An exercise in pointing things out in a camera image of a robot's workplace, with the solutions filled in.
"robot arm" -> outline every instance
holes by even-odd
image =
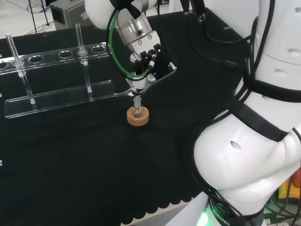
[[[162,52],[160,38],[153,31],[143,12],[152,8],[156,0],[86,0],[86,12],[90,20],[101,29],[106,29],[114,9],[120,10],[115,24],[124,44],[132,52],[130,60],[136,63],[136,74],[149,69],[147,78],[128,81],[133,92],[142,92],[157,80],[175,72],[176,67]]]
[[[156,0],[126,2],[131,2],[143,12],[153,7]],[[182,4],[186,4],[183,5],[184,9],[187,8],[187,2],[189,3],[188,0],[181,0]],[[260,0],[258,26],[254,35],[254,58],[261,49],[271,2],[275,0]],[[261,61],[254,76],[257,80],[274,86],[301,90],[300,0],[276,2],[273,23],[264,50],[259,54]],[[206,10],[203,0],[193,0],[193,3],[199,7],[199,10],[196,7],[198,16],[203,16]],[[97,27],[105,29],[115,9],[109,0],[86,0],[85,5],[90,20]],[[133,51],[133,61],[135,58],[142,61],[149,53],[156,57],[159,55],[160,38],[151,29],[145,15],[134,19],[124,9],[120,12],[119,22],[116,28],[124,44]],[[158,73],[165,71],[161,64],[156,68],[156,63],[155,60],[155,64],[151,66]],[[156,80],[155,73],[147,79]],[[132,85],[133,91],[139,94],[143,92],[146,81],[134,81]],[[243,81],[239,84],[237,93],[242,86]],[[216,188],[219,198],[229,203],[232,211],[238,210],[250,220],[258,218],[258,222],[253,225],[260,226],[265,225],[260,213],[267,200],[300,167],[301,145],[291,129],[297,126],[297,130],[301,131],[301,104],[272,99],[256,92],[248,95],[245,104],[279,129],[288,132],[288,135],[282,141],[275,142],[229,114],[199,135],[194,144],[194,161],[201,177]],[[220,203],[214,203],[213,209],[210,204],[206,210],[210,222],[215,226],[230,225],[214,211],[221,207]]]

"green cable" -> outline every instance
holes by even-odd
[[[117,18],[118,18],[118,15],[119,15],[119,10],[115,13],[115,16],[113,18],[113,21],[112,21],[112,24],[111,24],[111,28],[110,28],[110,35],[109,35],[109,45],[110,45],[110,51],[111,51],[111,55],[116,63],[116,65],[121,69],[121,71],[124,73],[124,74],[127,74],[128,76],[131,76],[133,78],[141,78],[143,76],[145,76],[147,73],[148,73],[148,69],[142,73],[142,74],[133,74],[133,73],[130,73],[128,72],[126,69],[124,69],[121,64],[119,63],[118,59],[116,58],[115,56],[115,53],[114,53],[114,50],[113,50],[113,46],[112,46],[112,36],[113,36],[113,31],[114,31],[114,26],[116,24],[116,21],[117,21]]]

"test tube hole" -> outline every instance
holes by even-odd
[[[42,56],[32,56],[28,60],[30,63],[37,64],[43,60],[43,57]]]
[[[103,46],[93,46],[92,47],[92,52],[95,52],[95,53],[104,52],[104,47]]]
[[[72,52],[66,50],[59,53],[60,58],[69,58],[72,56]]]
[[[1,62],[0,63],[0,69],[5,68],[7,66],[6,62]]]

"test tube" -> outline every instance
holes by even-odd
[[[6,34],[6,39],[8,41],[10,51],[11,51],[11,53],[12,53],[14,59],[15,59],[14,60],[14,66],[17,69],[19,77],[22,79],[22,83],[24,85],[25,91],[26,91],[26,93],[28,95],[28,98],[30,100],[30,103],[33,105],[36,102],[33,98],[32,90],[30,89],[30,86],[29,86],[29,83],[28,83],[28,80],[27,80],[27,77],[26,77],[26,71],[23,68],[23,63],[19,58],[16,46],[14,44],[13,38],[12,38],[10,33]]]
[[[77,42],[79,45],[79,50],[77,53],[79,56],[83,57],[83,56],[87,55],[87,50],[85,49],[85,46],[84,46],[84,42],[83,42],[83,38],[81,36],[81,30],[80,30],[79,24],[75,24],[75,31],[76,31]],[[90,76],[89,76],[89,70],[88,70],[88,59],[83,58],[80,60],[80,63],[83,65],[84,76],[85,76],[88,93],[91,93],[92,89],[91,89],[91,82],[90,82]]]

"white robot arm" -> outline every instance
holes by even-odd
[[[140,11],[153,7],[155,3],[156,0],[132,2]],[[104,29],[114,7],[109,0],[86,0],[86,11],[91,21]],[[272,21],[266,33],[271,12]],[[134,20],[127,10],[122,10],[119,22],[119,33],[125,36],[124,42],[129,44],[134,54],[137,53],[135,57],[141,59],[140,53],[148,52],[160,43],[157,33],[151,30],[145,16]],[[288,92],[300,92],[300,27],[300,0],[260,0],[252,49],[254,58],[260,63],[255,62],[257,68],[253,79],[284,88]],[[133,87],[135,86],[137,89],[143,89],[145,82],[137,85],[133,82]],[[279,98],[272,98],[264,95],[268,93],[264,90],[247,91],[243,80],[236,93],[241,89],[245,89],[241,95],[241,98],[245,98],[245,106],[287,135],[282,140],[272,140],[260,134],[234,113],[226,113],[227,117],[205,129],[196,139],[194,162],[204,181],[216,189],[218,199],[229,203],[235,213],[246,216],[249,221],[245,225],[264,226],[262,212],[265,203],[300,167],[301,144],[296,131],[301,132],[301,101],[288,101],[285,93],[279,95]],[[237,225],[228,222],[221,217],[222,215],[217,215],[214,210],[219,208],[219,204],[221,205],[214,202],[213,206],[211,202],[208,203],[206,211],[211,225]]]

